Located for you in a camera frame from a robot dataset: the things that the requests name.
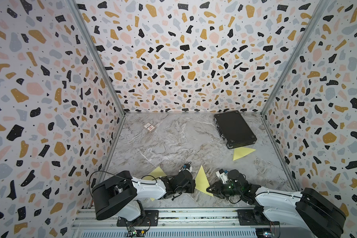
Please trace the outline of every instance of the cable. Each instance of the cable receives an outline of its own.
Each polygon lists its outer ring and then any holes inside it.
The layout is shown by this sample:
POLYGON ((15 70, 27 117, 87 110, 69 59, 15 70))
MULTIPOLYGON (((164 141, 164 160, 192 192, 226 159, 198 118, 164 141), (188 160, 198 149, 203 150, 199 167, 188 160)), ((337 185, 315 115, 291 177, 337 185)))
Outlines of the cable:
POLYGON ((173 197, 172 197, 172 201, 173 201, 173 200, 175 200, 175 198, 180 197, 181 195, 182 195, 182 193, 180 193, 180 194, 179 194, 179 195, 177 195, 177 196, 174 196, 174 195, 173 195, 173 197))
POLYGON ((271 228, 271 223, 273 224, 273 227, 274 227, 274 231, 275 231, 275 235, 276 235, 276 228, 275 228, 275 225, 272 221, 270 221, 270 228, 271 228))
MULTIPOLYGON (((89 192, 90 192, 90 195, 91 195, 92 198, 94 198, 94 197, 92 196, 92 192, 91 192, 91 188, 90 188, 91 177, 92 177, 93 174, 95 174, 95 173, 97 173, 97 172, 103 172, 103 173, 110 174, 110 175, 115 176, 115 177, 118 177, 118 178, 122 178, 122 179, 124 179, 124 180, 126 180, 126 181, 131 181, 131 182, 134 182, 134 183, 139 183, 139 182, 133 181, 132 179, 123 178, 123 177, 120 177, 120 176, 118 176, 118 175, 116 175, 116 174, 113 174, 113 173, 110 173, 110 172, 107 172, 107 171, 97 170, 97 171, 92 172, 91 175, 90 175, 90 178, 89 178, 89 192)), ((156 184, 156 183, 142 183, 142 182, 140 182, 140 183, 141 183, 141 184, 148 184, 148 185, 156 184)))
POLYGON ((144 175, 141 179, 143 179, 144 177, 147 177, 147 176, 150 176, 150 177, 152 177, 155 181, 156 181, 156 183, 157 183, 157 179, 155 178, 155 177, 153 177, 152 175, 144 175))
POLYGON ((127 224, 126 224, 126 228, 127 228, 128 234, 131 235, 130 230, 128 229, 128 225, 127 225, 127 224))
POLYGON ((280 232, 280 223, 279 223, 279 235, 277 236, 277 238, 280 237, 280 234, 281 234, 281 232, 280 232))
POLYGON ((146 217, 146 218, 148 218, 148 220, 150 221, 150 226, 149 226, 148 229, 147 229, 147 231, 149 231, 150 228, 151 228, 151 219, 150 219, 149 217, 146 217))
MULTIPOLYGON (((268 191, 261 192, 261 193, 258 193, 254 198, 256 198, 258 195, 260 195, 260 194, 262 194, 262 193, 277 193, 277 192, 272 192, 272 191, 270 191, 270 192, 268 192, 268 191)), ((286 195, 286 196, 289 196, 289 197, 294 197, 294 198, 300 198, 300 199, 301 199, 301 197, 297 197, 297 196, 293 196, 293 195, 289 195, 289 194, 285 194, 285 193, 277 193, 277 194, 286 195)), ((328 214, 327 212, 325 212, 323 209, 319 208, 319 206, 315 205, 315 204, 312 203, 311 201, 308 201, 307 199, 304 199, 304 201, 310 203, 311 205, 313 205, 313 206, 315 206, 315 207, 317 207, 320 211, 323 211, 326 215, 328 215, 330 218, 332 218, 332 220, 334 220, 336 223, 338 223, 338 222, 336 221, 336 219, 334 219, 331 215, 329 215, 329 214, 328 214)))
POLYGON ((257 221, 257 219, 255 219, 255 217, 252 219, 256 224, 258 224, 258 225, 261 225, 261 226, 264 226, 265 224, 262 224, 262 223, 260 223, 260 222, 258 222, 257 221))
POLYGON ((167 175, 167 176, 159 177, 159 179, 168 178, 168 177, 174 177, 174 175, 167 175))
POLYGON ((239 199, 237 202, 232 202, 232 201, 230 201, 229 197, 227 197, 227 200, 228 200, 230 203, 232 203, 232 204, 236 204, 236 203, 238 203, 238 202, 241 201, 241 199, 239 199))

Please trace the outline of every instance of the black briefcase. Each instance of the black briefcase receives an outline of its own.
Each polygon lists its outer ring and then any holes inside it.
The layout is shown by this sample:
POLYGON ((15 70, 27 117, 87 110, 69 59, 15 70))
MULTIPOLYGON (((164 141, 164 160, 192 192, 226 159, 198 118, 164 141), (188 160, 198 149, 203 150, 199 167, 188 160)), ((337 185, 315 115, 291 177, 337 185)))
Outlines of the black briefcase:
POLYGON ((251 145, 257 141, 239 111, 229 111, 214 115, 215 126, 229 149, 251 145))

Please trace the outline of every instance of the yellow triangle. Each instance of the yellow triangle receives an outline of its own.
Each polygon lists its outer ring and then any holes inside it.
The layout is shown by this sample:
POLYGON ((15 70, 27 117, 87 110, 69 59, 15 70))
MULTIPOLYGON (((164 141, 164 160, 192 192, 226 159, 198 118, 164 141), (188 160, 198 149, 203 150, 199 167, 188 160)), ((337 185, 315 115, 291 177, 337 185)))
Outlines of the yellow triangle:
POLYGON ((247 148, 247 147, 238 147, 234 149, 234 155, 233 155, 233 161, 240 159, 248 154, 250 154, 251 152, 256 151, 255 149, 252 148, 247 148))
POLYGON ((209 196, 213 196, 213 194, 208 193, 206 191, 206 189, 209 188, 210 185, 209 185, 209 181, 206 178, 204 167, 202 167, 202 165, 201 165, 200 170, 197 173, 195 181, 196 181, 195 189, 197 189, 197 190, 199 190, 199 191, 201 191, 201 192, 203 192, 205 194, 208 194, 209 196))
POLYGON ((159 177, 165 177, 166 174, 164 173, 164 171, 159 167, 157 167, 156 169, 154 169, 151 173, 149 173, 148 175, 150 176, 146 176, 143 179, 145 180, 154 180, 154 178, 152 178, 151 176, 155 177, 156 179, 158 179, 159 177))

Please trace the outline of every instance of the terrazzo wall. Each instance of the terrazzo wall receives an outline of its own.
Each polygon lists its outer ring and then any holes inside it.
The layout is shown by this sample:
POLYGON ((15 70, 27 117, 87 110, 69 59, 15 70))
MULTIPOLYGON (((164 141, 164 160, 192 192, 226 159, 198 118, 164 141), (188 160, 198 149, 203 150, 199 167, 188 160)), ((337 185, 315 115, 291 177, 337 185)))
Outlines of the terrazzo wall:
POLYGON ((65 2, 0 0, 0 237, 67 237, 118 122, 65 2))
POLYGON ((126 112, 258 112, 318 0, 77 0, 126 112))
POLYGON ((331 1, 266 115, 292 177, 357 237, 357 1, 331 1))

